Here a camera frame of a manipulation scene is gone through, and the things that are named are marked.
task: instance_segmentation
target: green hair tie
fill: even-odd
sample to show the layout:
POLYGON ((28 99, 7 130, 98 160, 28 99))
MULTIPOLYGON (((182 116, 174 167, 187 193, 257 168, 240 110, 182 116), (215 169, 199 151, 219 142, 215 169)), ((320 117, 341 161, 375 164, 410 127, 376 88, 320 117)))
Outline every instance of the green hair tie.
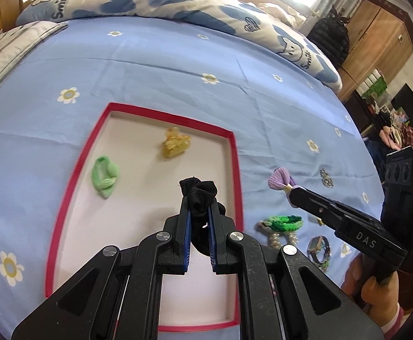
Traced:
POLYGON ((303 225, 300 216, 270 216, 265 220, 265 225, 276 233, 296 231, 303 225))
POLYGON ((98 193, 109 198, 119 175, 119 167, 107 156, 98 157, 92 169, 92 183, 98 193))

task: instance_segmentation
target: blanket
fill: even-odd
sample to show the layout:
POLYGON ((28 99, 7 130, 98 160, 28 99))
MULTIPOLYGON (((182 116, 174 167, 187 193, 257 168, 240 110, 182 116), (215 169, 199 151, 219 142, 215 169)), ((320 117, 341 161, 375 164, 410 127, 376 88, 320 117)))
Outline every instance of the blanket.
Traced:
POLYGON ((0 34, 0 81, 32 49, 67 24, 32 22, 0 34))
POLYGON ((17 24, 109 15, 173 19, 231 34, 289 60, 335 93, 342 88, 336 69, 312 42, 266 12, 238 0, 35 0, 21 13, 17 24))

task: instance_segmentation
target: comforter with blue hearts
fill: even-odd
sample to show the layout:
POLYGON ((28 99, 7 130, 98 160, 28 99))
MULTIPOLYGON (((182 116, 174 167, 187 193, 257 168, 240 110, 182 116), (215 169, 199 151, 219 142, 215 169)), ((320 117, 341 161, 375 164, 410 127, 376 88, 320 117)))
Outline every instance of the comforter with blue hearts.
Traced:
POLYGON ((238 0, 35 0, 21 13, 17 24, 110 15, 173 19, 231 34, 291 61, 335 93, 342 88, 336 69, 312 42, 273 16, 238 0))

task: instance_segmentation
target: blue bed sheet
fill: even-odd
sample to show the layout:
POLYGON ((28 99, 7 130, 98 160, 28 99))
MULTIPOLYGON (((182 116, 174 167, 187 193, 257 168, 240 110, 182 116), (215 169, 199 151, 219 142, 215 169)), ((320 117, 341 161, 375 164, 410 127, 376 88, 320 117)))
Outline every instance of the blue bed sheet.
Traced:
MULTIPOLYGON (((267 185, 283 166, 297 184, 379 217, 383 192, 375 167, 329 88, 265 48, 199 26, 135 16, 68 24, 0 84, 0 331, 7 338, 44 300, 61 198, 86 137, 111 101, 232 130, 244 231, 266 244, 258 221, 302 216, 298 247, 305 252, 310 238, 325 235, 333 252, 327 274, 341 284, 354 249, 341 254, 343 242, 332 230, 267 185), (320 169, 332 188, 322 184, 320 169)), ((239 330, 160 338, 238 339, 239 330)))

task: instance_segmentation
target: bed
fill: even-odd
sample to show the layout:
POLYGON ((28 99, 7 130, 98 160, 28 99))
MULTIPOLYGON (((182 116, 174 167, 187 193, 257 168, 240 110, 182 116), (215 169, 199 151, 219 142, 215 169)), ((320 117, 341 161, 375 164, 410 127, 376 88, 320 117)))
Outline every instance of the bed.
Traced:
MULTIPOLYGON (((302 35, 236 0, 201 0, 213 25, 170 9, 187 3, 191 11, 200 11, 194 0, 158 0, 152 9, 139 5, 148 0, 133 0, 136 9, 142 8, 138 14, 129 13, 129 6, 116 11, 112 0, 106 10, 98 7, 102 0, 96 5, 76 1, 84 5, 0 0, 0 334, 9 339, 45 298, 48 250, 68 180, 111 102, 232 131, 244 231, 267 244, 259 221, 301 216, 299 249, 305 252, 311 238, 326 236, 333 252, 327 275, 340 285, 357 252, 268 187, 274 170, 285 167, 296 184, 380 215, 384 196, 377 172, 334 94, 341 82, 339 76, 331 79, 327 58, 302 35), (265 27, 272 27, 273 36, 265 34, 265 27), (256 31, 259 38, 251 38, 256 31), (303 60, 309 65, 303 67, 303 60), (314 68, 315 60, 321 67, 314 68)), ((161 332, 159 338, 180 336, 161 332)), ((239 328, 183 338, 237 339, 239 328)))

